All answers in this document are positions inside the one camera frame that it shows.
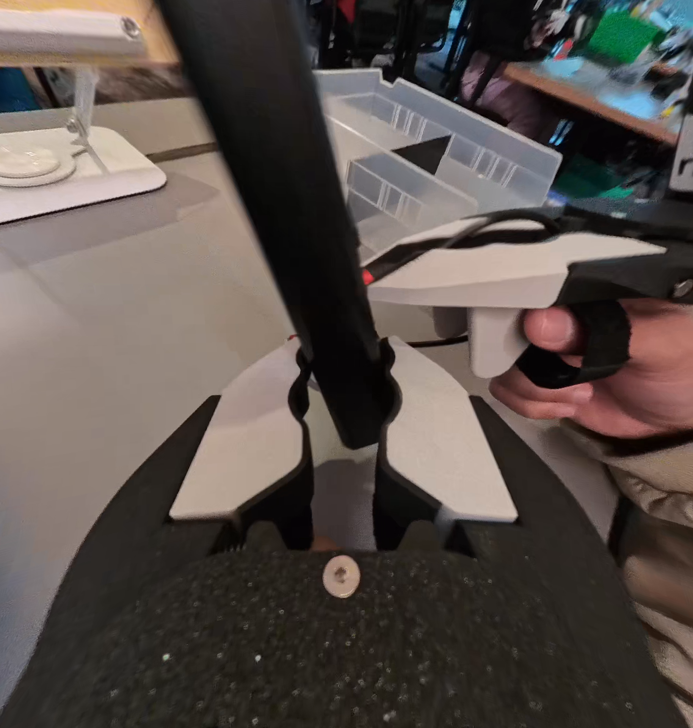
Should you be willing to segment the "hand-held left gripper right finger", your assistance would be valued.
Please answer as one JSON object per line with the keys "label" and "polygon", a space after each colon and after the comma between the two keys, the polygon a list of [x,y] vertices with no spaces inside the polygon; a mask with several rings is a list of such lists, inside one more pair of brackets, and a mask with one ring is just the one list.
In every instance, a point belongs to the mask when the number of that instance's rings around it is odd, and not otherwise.
{"label": "hand-held left gripper right finger", "polygon": [[375,540],[396,549],[427,521],[449,543],[462,522],[513,524],[518,513],[468,391],[435,361],[390,336],[381,342],[392,408],[375,469]]}

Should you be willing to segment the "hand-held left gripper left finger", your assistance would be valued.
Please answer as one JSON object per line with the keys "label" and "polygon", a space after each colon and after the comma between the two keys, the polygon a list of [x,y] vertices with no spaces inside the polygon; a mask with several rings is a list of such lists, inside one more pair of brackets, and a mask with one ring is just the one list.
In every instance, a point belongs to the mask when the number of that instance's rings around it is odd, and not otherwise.
{"label": "hand-held left gripper left finger", "polygon": [[300,344],[283,344],[221,392],[170,507],[172,521],[220,521],[242,537],[271,522],[286,547],[312,546],[310,376]]}

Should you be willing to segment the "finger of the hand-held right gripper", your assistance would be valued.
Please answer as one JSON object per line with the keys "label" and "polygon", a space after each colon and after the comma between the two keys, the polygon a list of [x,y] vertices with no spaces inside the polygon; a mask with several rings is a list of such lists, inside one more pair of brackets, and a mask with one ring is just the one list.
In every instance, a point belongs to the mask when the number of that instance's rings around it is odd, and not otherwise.
{"label": "finger of the hand-held right gripper", "polygon": [[544,242],[560,234],[553,218],[465,218],[398,240],[362,265],[362,279],[381,280],[433,250]]}
{"label": "finger of the hand-held right gripper", "polygon": [[530,244],[433,250],[368,285],[372,303],[417,306],[435,334],[467,332],[466,309],[541,309],[558,300],[572,264],[657,258],[666,247],[628,238],[554,238]]}

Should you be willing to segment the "clear plastic divided bin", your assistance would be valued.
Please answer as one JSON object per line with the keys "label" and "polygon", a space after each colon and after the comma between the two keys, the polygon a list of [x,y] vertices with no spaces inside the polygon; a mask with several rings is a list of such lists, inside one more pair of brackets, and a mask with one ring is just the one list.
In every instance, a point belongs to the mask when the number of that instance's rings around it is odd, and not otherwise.
{"label": "clear plastic divided bin", "polygon": [[361,263],[404,237],[475,215],[471,196],[391,153],[351,159],[343,191],[360,239]]}
{"label": "clear plastic divided bin", "polygon": [[483,211],[540,207],[561,154],[378,68],[317,70],[325,114],[472,197]]}

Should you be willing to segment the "person's right forearm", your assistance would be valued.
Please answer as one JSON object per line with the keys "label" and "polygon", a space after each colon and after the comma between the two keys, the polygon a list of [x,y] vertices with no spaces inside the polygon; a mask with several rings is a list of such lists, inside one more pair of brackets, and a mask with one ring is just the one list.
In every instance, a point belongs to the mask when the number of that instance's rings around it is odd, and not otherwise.
{"label": "person's right forearm", "polygon": [[562,421],[565,433],[603,463],[632,505],[625,556],[693,571],[693,429],[640,439],[598,435]]}

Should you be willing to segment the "person's right hand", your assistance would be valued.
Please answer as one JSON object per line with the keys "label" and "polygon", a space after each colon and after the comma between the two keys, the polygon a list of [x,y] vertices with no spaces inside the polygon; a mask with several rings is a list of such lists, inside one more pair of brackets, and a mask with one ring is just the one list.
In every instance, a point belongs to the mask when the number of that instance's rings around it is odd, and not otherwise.
{"label": "person's right hand", "polygon": [[512,368],[489,384],[492,397],[527,419],[569,419],[618,439],[693,430],[693,314],[651,299],[622,302],[630,359],[613,377],[542,389]]}

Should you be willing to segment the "wooden background table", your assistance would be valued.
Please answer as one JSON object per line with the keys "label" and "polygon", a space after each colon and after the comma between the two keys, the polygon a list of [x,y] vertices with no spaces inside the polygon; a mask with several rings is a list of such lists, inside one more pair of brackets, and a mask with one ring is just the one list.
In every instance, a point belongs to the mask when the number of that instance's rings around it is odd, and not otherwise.
{"label": "wooden background table", "polygon": [[651,96],[650,86],[616,82],[608,69],[589,60],[509,63],[504,75],[649,139],[671,146],[677,143],[679,116],[662,115],[663,104]]}

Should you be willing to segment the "wooden book stand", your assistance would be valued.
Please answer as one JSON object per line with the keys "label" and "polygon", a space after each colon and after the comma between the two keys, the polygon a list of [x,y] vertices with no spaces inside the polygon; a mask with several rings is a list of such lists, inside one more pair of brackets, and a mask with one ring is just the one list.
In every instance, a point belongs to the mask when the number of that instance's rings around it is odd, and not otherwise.
{"label": "wooden book stand", "polygon": [[156,191],[166,175],[93,123],[99,70],[178,55],[156,2],[0,2],[0,68],[69,68],[59,126],[0,132],[0,225]]}

